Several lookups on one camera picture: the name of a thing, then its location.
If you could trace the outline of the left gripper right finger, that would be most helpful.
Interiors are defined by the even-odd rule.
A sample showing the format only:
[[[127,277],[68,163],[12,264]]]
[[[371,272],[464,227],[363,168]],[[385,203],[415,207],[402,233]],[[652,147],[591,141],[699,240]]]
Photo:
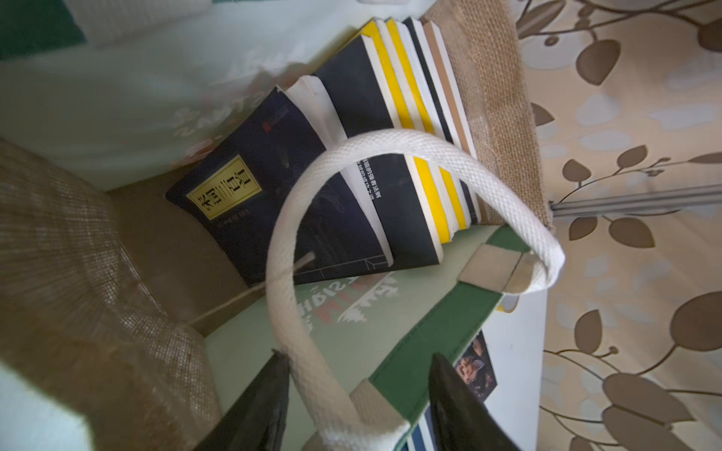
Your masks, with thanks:
[[[429,394],[438,450],[519,450],[441,353],[432,356]]]

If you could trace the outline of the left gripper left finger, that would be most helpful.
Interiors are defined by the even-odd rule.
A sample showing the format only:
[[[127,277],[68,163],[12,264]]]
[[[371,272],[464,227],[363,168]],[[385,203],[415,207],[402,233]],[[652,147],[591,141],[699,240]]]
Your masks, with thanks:
[[[275,351],[195,451],[279,450],[286,428],[290,379],[290,359]]]

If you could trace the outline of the navy blue book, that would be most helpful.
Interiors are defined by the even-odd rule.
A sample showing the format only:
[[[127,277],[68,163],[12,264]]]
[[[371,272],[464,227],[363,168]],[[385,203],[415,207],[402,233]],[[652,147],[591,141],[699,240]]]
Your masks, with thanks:
[[[268,249],[291,188],[326,150],[306,116],[280,88],[165,198],[191,214],[249,285],[266,277]],[[340,174],[314,195],[294,256],[313,261],[295,284],[385,272],[393,262],[372,203]]]

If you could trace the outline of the yellow cartoon book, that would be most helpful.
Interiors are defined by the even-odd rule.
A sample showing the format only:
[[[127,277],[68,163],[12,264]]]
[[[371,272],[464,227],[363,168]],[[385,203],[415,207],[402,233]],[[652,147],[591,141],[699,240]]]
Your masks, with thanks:
[[[409,67],[413,71],[414,79],[407,75],[407,80],[413,94],[419,97],[417,110],[425,130],[453,144],[449,125],[447,125],[442,109],[440,95],[443,91],[434,60],[428,49],[427,41],[421,39],[420,31],[417,30],[420,28],[420,22],[409,18],[404,23],[395,19],[388,19],[385,23],[395,46],[403,46],[405,54],[403,55],[401,50],[398,50],[397,53],[404,69],[407,70]],[[458,230],[469,229],[477,222],[477,215],[468,187],[441,167],[436,170],[436,173],[440,176],[437,182],[439,190],[441,190],[441,183],[444,184],[444,194],[441,197],[447,209],[451,234]]]

